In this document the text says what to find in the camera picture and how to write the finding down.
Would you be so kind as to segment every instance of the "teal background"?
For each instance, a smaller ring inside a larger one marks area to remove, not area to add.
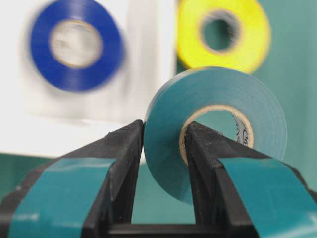
[[[317,1],[259,0],[272,29],[269,54],[253,75],[278,98],[288,126],[285,162],[317,191]],[[178,62],[177,71],[184,68]],[[224,128],[221,119],[214,123]],[[0,199],[47,159],[0,155]],[[193,223],[193,208],[164,192],[146,165],[139,170],[134,223]]]
[[[236,140],[237,127],[236,121],[234,120],[232,114],[227,111],[212,111],[207,112],[195,119],[196,122],[208,126],[222,135],[230,138],[231,140]]]

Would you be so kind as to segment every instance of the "black plastic holder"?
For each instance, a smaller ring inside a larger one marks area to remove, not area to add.
[[[0,204],[0,238],[8,237],[15,209],[43,170],[61,158],[83,157],[116,158],[117,161],[109,169],[86,218],[82,238],[259,237],[219,158],[269,157],[196,122],[188,126],[185,137],[196,224],[131,224],[143,130],[143,122],[137,120],[29,172],[20,189]],[[317,194],[308,189],[295,168],[291,169],[317,202]]]

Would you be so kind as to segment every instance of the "tape roll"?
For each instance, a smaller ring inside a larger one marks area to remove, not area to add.
[[[285,116],[276,97],[260,81],[218,67],[180,73],[162,86],[148,107],[144,149],[156,181],[183,202],[192,203],[183,153],[186,125],[203,113],[219,110],[231,112],[240,131],[247,135],[241,143],[283,159],[287,141]]]
[[[31,54],[42,76],[66,91],[108,82],[123,60],[123,43],[110,14],[93,0],[57,0],[37,17]]]
[[[225,21],[232,29],[229,46],[210,48],[206,24]],[[183,0],[178,13],[177,51],[189,68],[219,66],[251,73],[265,59],[270,44],[268,18],[256,0]]]

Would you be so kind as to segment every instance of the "teal surface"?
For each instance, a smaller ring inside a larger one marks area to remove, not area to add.
[[[232,32],[234,29],[224,20],[213,20],[205,24],[203,28],[204,40],[214,50],[223,50],[229,47]]]
[[[258,80],[244,73],[217,67],[178,74],[152,99],[144,131],[144,151],[157,183],[180,201],[191,204],[188,167],[179,152],[180,131],[197,110],[228,105],[249,119],[253,148],[282,159],[286,147],[286,123],[275,96]]]
[[[0,203],[34,167],[51,159],[21,155],[0,154]]]
[[[221,159],[262,238],[317,237],[317,205],[275,159]]]
[[[194,207],[178,201],[165,192],[144,164],[139,167],[132,223],[193,224]]]
[[[16,209],[8,237],[80,238],[82,226],[114,161],[61,159],[46,168]]]
[[[234,120],[232,114],[226,111],[212,111],[207,112],[195,119],[196,122],[212,128],[213,130],[218,131],[222,135],[231,140],[237,139],[237,127],[236,121]]]

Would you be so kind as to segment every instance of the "teal tape strip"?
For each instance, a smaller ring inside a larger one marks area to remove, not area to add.
[[[220,159],[262,238],[316,238],[317,205],[275,159]]]
[[[45,169],[13,214],[9,238],[80,238],[115,159],[61,159]]]

